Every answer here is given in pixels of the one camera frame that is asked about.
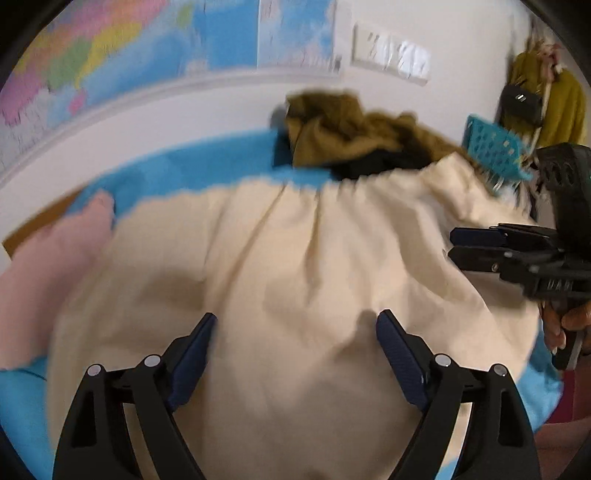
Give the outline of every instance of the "blue gripper pad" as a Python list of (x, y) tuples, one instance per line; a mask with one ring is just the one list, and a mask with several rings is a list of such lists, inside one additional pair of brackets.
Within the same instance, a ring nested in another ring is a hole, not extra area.
[(498, 230), (454, 228), (449, 235), (453, 245), (461, 247), (506, 247), (507, 237)]
[(188, 337), (175, 340), (172, 347), (179, 348), (171, 373), (172, 392), (167, 402), (171, 411), (185, 405), (193, 395), (197, 382), (207, 365), (207, 347), (217, 321), (215, 315), (207, 313)]
[(403, 338), (406, 333), (402, 328), (399, 331), (385, 312), (379, 314), (375, 331), (407, 402), (425, 411), (429, 405), (427, 385), (423, 370)]

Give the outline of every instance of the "metal pivot screw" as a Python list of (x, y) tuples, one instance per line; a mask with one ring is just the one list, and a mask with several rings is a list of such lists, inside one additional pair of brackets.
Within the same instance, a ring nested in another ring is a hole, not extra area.
[(435, 363), (440, 367), (449, 367), (452, 364), (452, 359), (440, 353), (435, 357)]
[(160, 357), (158, 355), (150, 355), (146, 357), (144, 360), (144, 365), (146, 367), (155, 367), (160, 363)]
[(88, 367), (86, 373), (89, 374), (91, 377), (96, 377), (98, 374), (100, 374), (101, 370), (102, 368), (100, 365), (91, 365), (90, 367)]
[(501, 364), (496, 364), (494, 367), (492, 367), (492, 370), (494, 373), (499, 375), (499, 377), (504, 377), (508, 373), (507, 368)]

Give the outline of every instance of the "white wall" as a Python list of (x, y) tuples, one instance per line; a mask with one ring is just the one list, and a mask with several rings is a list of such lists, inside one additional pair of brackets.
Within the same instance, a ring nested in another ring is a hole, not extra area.
[(352, 0), (353, 20), (405, 35), (433, 54), (427, 86), (352, 67), (339, 82), (298, 80), (185, 90), (95, 122), (60, 140), (0, 190), (0, 238), (57, 196), (139, 155), (212, 135), (264, 128), (288, 92), (336, 87), (368, 109), (414, 111), (459, 142), (466, 117), (494, 119), (508, 55), (523, 49), (528, 15), (519, 0)]

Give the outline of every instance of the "light switch plate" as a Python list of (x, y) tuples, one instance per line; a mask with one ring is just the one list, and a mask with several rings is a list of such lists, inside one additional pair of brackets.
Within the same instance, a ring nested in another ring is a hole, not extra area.
[(367, 25), (355, 26), (353, 61), (385, 69), (392, 58), (390, 34)]
[(431, 53), (383, 28), (355, 26), (353, 62), (424, 85), (430, 78)]

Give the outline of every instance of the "purse strap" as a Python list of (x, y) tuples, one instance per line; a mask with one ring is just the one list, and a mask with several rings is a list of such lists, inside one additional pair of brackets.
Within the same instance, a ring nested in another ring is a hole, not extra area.
[[(548, 111), (548, 104), (550, 103), (550, 94), (551, 93), (552, 93), (552, 83), (546, 82), (544, 84), (544, 100), (542, 103), (542, 123), (546, 118), (546, 112)], [(530, 147), (528, 148), (528, 152), (527, 152), (528, 157), (531, 157), (535, 151), (535, 148), (540, 140), (540, 134), (542, 133), (543, 126), (544, 125), (535, 129), (534, 136), (532, 137), (531, 142), (530, 142)]]

